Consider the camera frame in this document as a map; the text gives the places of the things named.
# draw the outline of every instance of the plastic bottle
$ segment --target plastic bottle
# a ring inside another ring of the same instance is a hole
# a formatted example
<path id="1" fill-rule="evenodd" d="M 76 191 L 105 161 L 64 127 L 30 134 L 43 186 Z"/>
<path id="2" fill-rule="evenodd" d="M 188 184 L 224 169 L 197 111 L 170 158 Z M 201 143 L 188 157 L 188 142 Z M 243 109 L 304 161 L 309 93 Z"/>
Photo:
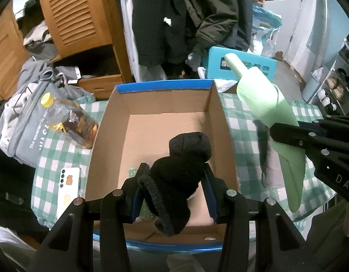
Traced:
<path id="1" fill-rule="evenodd" d="M 50 128 L 68 134 L 84 148 L 92 148 L 98 124 L 79 104 L 68 99 L 54 99 L 46 93 L 41 98 L 41 105 L 47 109 L 46 122 Z"/>

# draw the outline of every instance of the wooden wardrobe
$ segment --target wooden wardrobe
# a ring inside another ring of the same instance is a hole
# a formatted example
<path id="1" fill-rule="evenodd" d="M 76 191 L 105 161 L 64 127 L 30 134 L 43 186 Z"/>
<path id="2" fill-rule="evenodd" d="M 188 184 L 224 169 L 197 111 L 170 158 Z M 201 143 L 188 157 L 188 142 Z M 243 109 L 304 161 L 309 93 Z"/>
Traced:
<path id="1" fill-rule="evenodd" d="M 40 0 L 40 4 L 59 53 L 53 61 L 112 45 L 120 74 L 82 79 L 79 86 L 93 92 L 98 99 L 105 99 L 115 85 L 132 81 L 122 20 L 115 0 Z M 16 91 L 20 69 L 28 57 L 10 4 L 0 17 L 0 99 Z"/>

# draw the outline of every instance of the smartphone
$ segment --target smartphone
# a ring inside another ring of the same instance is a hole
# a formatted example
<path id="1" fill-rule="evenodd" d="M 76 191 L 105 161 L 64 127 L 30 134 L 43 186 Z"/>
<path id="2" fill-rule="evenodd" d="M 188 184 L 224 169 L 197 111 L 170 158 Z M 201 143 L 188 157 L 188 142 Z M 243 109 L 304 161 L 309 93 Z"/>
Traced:
<path id="1" fill-rule="evenodd" d="M 80 168 L 62 168 L 59 178 L 56 217 L 59 219 L 71 202 L 78 197 Z"/>

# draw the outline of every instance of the table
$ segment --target table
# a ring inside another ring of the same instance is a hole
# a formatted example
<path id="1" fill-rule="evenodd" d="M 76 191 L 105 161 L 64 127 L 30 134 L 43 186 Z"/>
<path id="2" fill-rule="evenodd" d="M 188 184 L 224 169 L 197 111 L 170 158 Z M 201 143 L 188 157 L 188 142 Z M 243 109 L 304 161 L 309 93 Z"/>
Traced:
<path id="1" fill-rule="evenodd" d="M 263 201 L 266 197 L 275 198 L 295 222 L 297 228 L 302 231 L 305 225 L 304 219 L 329 201 L 335 192 L 314 176 L 314 166 L 307 158 L 301 206 L 296 213 L 291 213 L 284 187 L 269 189 L 262 185 L 258 142 L 262 135 L 267 134 L 266 130 L 236 94 L 220 93 L 220 99 L 233 140 L 241 193 L 253 200 Z M 106 104 L 107 101 L 99 101 L 81 104 L 81 107 L 100 123 Z M 322 118 L 315 105 L 300 102 L 290 102 L 290 104 L 299 121 L 311 122 Z M 31 208 L 40 224 L 52 228 L 57 220 L 58 181 L 62 168 L 81 168 L 79 195 L 85 197 L 90 155 L 91 150 L 76 147 L 74 141 L 65 140 L 62 134 L 54 131 L 47 133 L 41 157 L 37 163 L 31 197 Z M 254 222 L 250 223 L 250 239 L 255 239 Z"/>

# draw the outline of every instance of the trash can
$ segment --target trash can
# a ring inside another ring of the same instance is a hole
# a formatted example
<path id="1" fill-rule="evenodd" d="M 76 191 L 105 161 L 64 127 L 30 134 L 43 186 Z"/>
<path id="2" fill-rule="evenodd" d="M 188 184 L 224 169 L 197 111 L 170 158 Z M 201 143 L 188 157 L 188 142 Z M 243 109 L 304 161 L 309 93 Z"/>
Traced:
<path id="1" fill-rule="evenodd" d="M 316 93 L 321 83 L 313 76 L 311 76 L 309 82 L 305 85 L 301 95 L 305 102 L 309 102 L 313 95 Z"/>

